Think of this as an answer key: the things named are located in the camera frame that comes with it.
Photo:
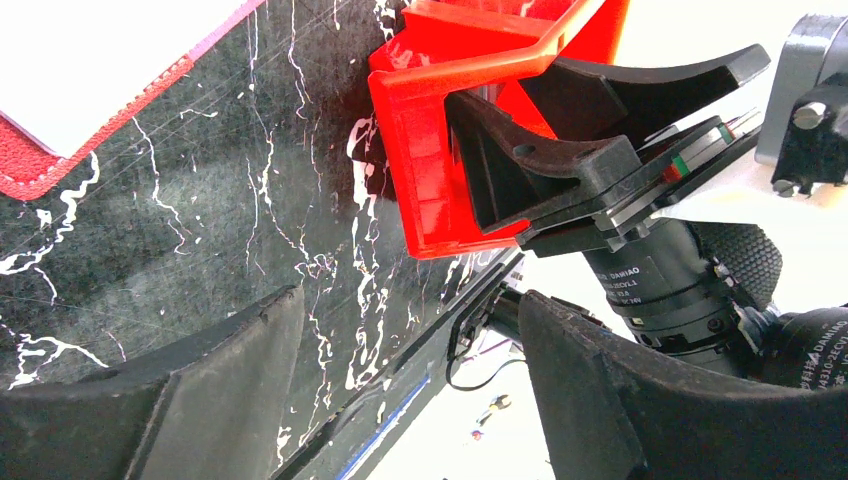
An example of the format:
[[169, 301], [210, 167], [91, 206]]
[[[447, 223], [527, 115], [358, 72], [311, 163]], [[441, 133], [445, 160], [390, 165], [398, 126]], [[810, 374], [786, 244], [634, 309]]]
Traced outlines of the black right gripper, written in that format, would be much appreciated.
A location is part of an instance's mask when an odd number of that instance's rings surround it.
[[634, 338], [677, 360], [751, 378], [846, 373], [846, 309], [778, 313], [783, 261], [760, 227], [660, 216], [747, 152], [782, 197], [846, 183], [845, 16], [802, 17], [778, 62], [759, 44], [665, 68], [559, 57], [519, 84], [561, 140], [472, 93], [445, 98], [482, 232], [540, 219], [522, 248], [582, 254]]

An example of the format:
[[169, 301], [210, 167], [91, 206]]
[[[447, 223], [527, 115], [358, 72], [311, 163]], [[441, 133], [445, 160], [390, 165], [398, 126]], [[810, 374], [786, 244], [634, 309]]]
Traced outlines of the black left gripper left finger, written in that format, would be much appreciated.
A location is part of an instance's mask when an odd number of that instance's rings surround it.
[[285, 287], [74, 383], [1, 397], [5, 479], [267, 479], [305, 319]]

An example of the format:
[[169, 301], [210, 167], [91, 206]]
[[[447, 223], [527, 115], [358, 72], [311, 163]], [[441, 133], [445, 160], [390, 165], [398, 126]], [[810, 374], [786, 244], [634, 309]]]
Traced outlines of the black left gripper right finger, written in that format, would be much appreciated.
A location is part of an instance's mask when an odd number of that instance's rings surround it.
[[628, 341], [536, 291], [518, 321], [559, 479], [843, 479], [847, 391], [753, 382]]

